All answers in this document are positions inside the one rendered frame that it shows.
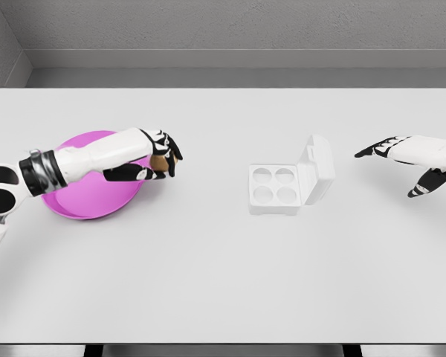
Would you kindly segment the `pink plate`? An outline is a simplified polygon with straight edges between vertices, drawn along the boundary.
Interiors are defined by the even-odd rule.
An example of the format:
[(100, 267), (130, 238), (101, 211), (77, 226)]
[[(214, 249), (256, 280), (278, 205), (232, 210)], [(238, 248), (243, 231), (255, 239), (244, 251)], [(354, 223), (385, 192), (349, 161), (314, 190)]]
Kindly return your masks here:
[[(88, 145), (117, 132), (93, 131), (75, 136), (55, 150), (83, 149)], [(136, 164), (149, 167), (149, 156)], [(54, 213), (70, 219), (97, 219), (123, 208), (138, 193), (143, 181), (108, 181), (101, 172), (91, 171), (67, 187), (47, 193), (42, 201)]]

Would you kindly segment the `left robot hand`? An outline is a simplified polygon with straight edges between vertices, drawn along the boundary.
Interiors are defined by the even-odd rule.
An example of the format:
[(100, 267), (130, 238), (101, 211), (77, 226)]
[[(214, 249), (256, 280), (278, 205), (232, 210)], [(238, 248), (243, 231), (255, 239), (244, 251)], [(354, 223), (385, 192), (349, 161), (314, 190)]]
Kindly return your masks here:
[[(162, 130), (126, 129), (88, 145), (89, 169), (101, 172), (108, 181), (149, 181), (175, 175), (175, 162), (183, 155), (173, 138)], [(147, 156), (160, 156), (166, 170), (135, 162)]]

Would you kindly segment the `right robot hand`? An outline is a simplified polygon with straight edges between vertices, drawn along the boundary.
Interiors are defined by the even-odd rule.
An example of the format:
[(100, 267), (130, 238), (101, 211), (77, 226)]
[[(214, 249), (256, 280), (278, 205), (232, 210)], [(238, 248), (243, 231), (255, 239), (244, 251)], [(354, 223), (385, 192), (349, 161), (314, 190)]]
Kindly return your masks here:
[(427, 168), (427, 172), (408, 193), (410, 198), (431, 193), (446, 182), (446, 139), (421, 135), (395, 136), (362, 149), (355, 157), (369, 155)]

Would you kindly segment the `brown egg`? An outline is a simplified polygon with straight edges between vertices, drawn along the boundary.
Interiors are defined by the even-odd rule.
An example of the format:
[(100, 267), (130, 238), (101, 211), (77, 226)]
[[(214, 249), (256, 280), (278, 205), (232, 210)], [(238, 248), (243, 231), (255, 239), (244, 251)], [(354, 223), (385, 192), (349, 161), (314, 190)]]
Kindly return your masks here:
[(150, 167), (154, 171), (170, 172), (178, 162), (177, 155), (172, 150), (152, 153), (149, 159)]

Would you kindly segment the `white egg box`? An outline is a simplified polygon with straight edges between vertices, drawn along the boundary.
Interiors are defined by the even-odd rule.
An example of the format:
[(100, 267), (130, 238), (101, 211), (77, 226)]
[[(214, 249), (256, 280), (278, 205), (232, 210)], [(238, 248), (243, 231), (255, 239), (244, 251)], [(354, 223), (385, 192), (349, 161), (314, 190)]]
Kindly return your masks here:
[(329, 141), (311, 135), (295, 164), (252, 164), (248, 169), (248, 208), (252, 215), (293, 216), (320, 201), (335, 180)]

